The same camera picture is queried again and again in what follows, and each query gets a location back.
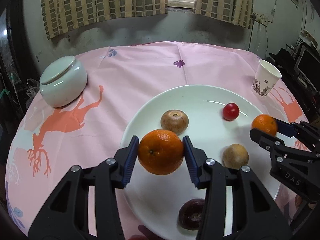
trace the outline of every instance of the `dark red fruit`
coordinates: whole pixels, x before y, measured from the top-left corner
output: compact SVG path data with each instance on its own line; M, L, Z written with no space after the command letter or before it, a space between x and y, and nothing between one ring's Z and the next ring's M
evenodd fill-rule
M235 103L227 104L222 111L222 116L228 121L233 121L239 116L240 110Z
M194 198L185 203L179 211L178 222L188 230L198 230L201 222L204 199Z

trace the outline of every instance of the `computer monitor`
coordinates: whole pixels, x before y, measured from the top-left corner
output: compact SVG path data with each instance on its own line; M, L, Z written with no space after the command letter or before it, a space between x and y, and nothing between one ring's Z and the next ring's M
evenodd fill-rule
M320 92L320 60L305 46L300 53L302 56L297 60L296 68L306 81L317 92Z

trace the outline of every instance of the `round table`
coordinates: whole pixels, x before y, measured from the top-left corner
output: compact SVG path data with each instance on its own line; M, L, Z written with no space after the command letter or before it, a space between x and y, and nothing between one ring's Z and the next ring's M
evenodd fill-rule
M88 73L82 95L53 109L38 93L14 137L6 167L8 210L28 230L51 191L70 169L97 166L114 156L134 114L157 94L182 85L222 87L243 96L278 119L307 121L299 104L279 80L265 98L251 92L259 65L255 54L207 44L157 42L101 48L76 56ZM299 141L296 147L305 149ZM89 232L95 232L94 189L89 191ZM116 192L126 239L159 239L132 214L123 192ZM290 221L295 193L281 185L276 203Z

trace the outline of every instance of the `red cherry tomato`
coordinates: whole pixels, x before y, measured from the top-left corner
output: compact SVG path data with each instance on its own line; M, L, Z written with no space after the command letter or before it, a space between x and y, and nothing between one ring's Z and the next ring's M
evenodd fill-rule
M222 111L222 116L228 121L233 121L239 116L240 110L235 103L227 104Z

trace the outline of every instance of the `curtain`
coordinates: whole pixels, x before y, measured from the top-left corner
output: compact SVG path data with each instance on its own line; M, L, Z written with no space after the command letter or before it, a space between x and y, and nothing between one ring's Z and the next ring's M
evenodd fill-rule
M168 0L41 0L48 40L105 20L167 13Z
M193 12L251 28L253 0L195 0Z

